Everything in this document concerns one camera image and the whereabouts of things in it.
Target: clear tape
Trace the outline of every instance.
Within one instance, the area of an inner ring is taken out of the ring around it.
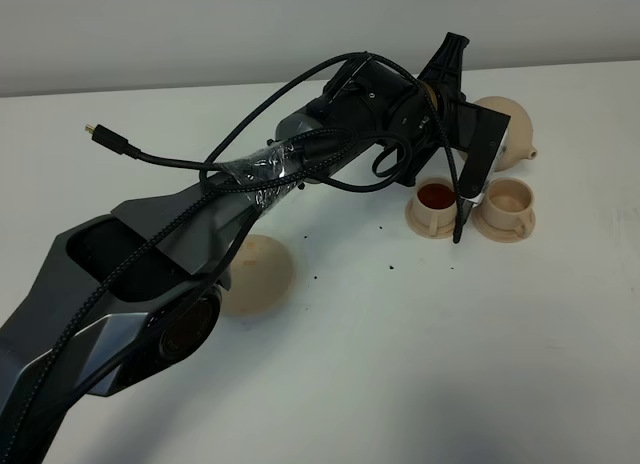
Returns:
[[[240,185],[256,184],[286,177],[300,171],[300,162],[293,158],[293,154],[293,144],[289,141],[278,141],[242,159],[221,163],[220,168]],[[265,213],[299,184],[299,182],[294,182],[271,189],[254,191],[247,193],[246,196]]]

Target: white wall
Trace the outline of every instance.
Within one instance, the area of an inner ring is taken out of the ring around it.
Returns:
[[[288,80],[369,50],[418,71],[640,58],[640,0],[0,0],[0,94]]]

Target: black cable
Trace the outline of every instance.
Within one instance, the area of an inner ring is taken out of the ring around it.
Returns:
[[[248,193],[261,191],[265,189],[272,189],[274,187],[286,186],[292,183],[298,183],[308,177],[315,176],[316,173],[323,171],[337,162],[339,162],[343,157],[345,157],[349,152],[353,150],[353,148],[360,142],[360,137],[353,129],[342,129],[342,128],[326,128],[326,129],[315,129],[312,131],[305,132],[303,134],[299,134],[290,138],[288,141],[293,146],[296,146],[300,143],[303,143],[306,140],[311,140],[315,137],[325,136],[328,134],[337,134],[343,135],[343,138],[339,141],[344,144],[341,146],[341,150],[331,155],[330,157],[322,160],[321,162],[314,164],[312,166],[306,167],[300,171],[291,173],[284,177],[279,177],[277,179],[271,179],[269,181],[261,181],[256,182],[254,184],[245,184],[240,185],[237,183],[233,184],[210,184],[211,189],[215,189],[220,193]]]
[[[220,171],[219,164],[196,162],[196,161],[184,161],[182,159],[167,159],[166,157],[153,156],[146,152],[140,152],[136,156],[137,159],[154,164],[156,166],[173,167],[176,169],[191,169],[193,171]]]
[[[391,154],[396,151],[400,152],[398,147],[398,144],[386,146],[373,160],[373,164],[371,164],[371,172],[373,172],[376,177],[389,177],[395,172],[397,164],[391,166],[389,169],[385,169],[384,171],[379,171],[378,168],[380,167],[380,164],[382,164]]]
[[[436,123],[436,128],[438,129],[438,133],[440,134],[440,139],[442,140],[442,147],[444,147],[444,153],[447,156],[447,163],[449,164],[449,172],[451,174],[451,184],[453,186],[453,192],[456,195],[456,222],[453,228],[453,243],[458,244],[460,242],[460,238],[462,237],[462,226],[463,222],[463,209],[462,209],[462,198],[460,197],[460,186],[458,185],[458,173],[456,171],[456,163],[453,160],[453,152],[451,151],[451,144],[449,143],[449,136],[447,136],[447,131],[442,125],[442,120],[440,116],[438,116],[438,112],[433,105],[431,99],[427,99],[427,108],[431,113],[431,118]]]
[[[345,182],[337,181],[336,179],[332,179],[330,177],[324,177],[324,176],[314,176],[314,179],[324,184],[327,184],[331,187],[335,187],[336,189],[341,189],[347,192],[358,192],[358,193],[375,192],[375,191],[384,189],[385,187],[389,187],[391,184],[396,182],[400,178],[400,176],[402,176],[402,174],[404,174],[404,172],[407,170],[407,168],[411,164],[411,155],[412,155],[411,143],[404,136],[400,134],[393,134],[393,133],[382,133],[382,132],[375,133],[375,138],[385,139],[388,141],[395,141],[396,146],[402,149],[403,151],[403,152],[398,151],[399,156],[401,155],[402,157],[399,158],[398,163],[391,168],[392,172],[389,174],[389,176],[385,180],[377,182],[375,184],[362,186],[362,185],[347,184]]]
[[[229,246],[229,249],[225,255],[220,259],[220,262],[216,265],[215,269],[202,279],[197,287],[193,288],[187,296],[185,296],[179,304],[176,305],[171,311],[165,314],[160,321],[155,323],[152,327],[144,330],[143,334],[136,338],[131,343],[120,349],[117,353],[103,362],[98,368],[96,368],[89,376],[87,376],[80,384],[78,384],[71,391],[63,394],[45,408],[39,410],[34,418],[47,419],[53,423],[61,414],[67,412],[71,407],[78,402],[85,394],[87,394],[93,387],[98,384],[102,379],[108,376],[116,367],[133,352],[136,352],[141,347],[151,343],[156,339],[163,331],[165,331],[176,320],[180,319],[187,311],[189,311],[194,304],[200,300],[204,294],[216,284],[222,272],[231,264],[231,261],[238,253],[240,246],[251,231],[251,228],[260,217],[260,212],[257,209],[253,209],[252,213],[248,215],[243,225],[240,227],[238,234],[234,238],[233,242]]]

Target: red liquid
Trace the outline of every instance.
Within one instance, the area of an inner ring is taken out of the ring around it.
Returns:
[[[418,191],[418,199],[429,209],[446,209],[456,202],[456,195],[444,184],[427,184]]]

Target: beige saucer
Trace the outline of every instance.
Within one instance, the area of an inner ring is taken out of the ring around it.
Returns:
[[[428,239],[444,239],[453,235],[453,228],[456,226],[455,219],[450,224],[439,228],[435,236],[431,236],[429,235],[429,228],[415,219],[413,212],[411,212],[411,206],[413,206],[413,200],[407,203],[407,207],[404,210],[404,217],[413,232]]]
[[[222,292],[221,312],[254,316],[287,302],[295,281],[289,250],[268,236],[249,235],[231,263],[231,290]]]
[[[491,239],[492,241],[511,243],[520,242],[526,239],[526,237],[518,235],[518,233],[516,233],[515,231],[503,231],[502,229],[491,227],[489,224],[487,224],[487,221],[484,220],[480,207],[476,207],[471,212],[471,219],[478,232],[480,232],[480,234],[482,234],[484,237]],[[531,222],[532,226],[535,227],[536,215],[533,210],[531,211]]]

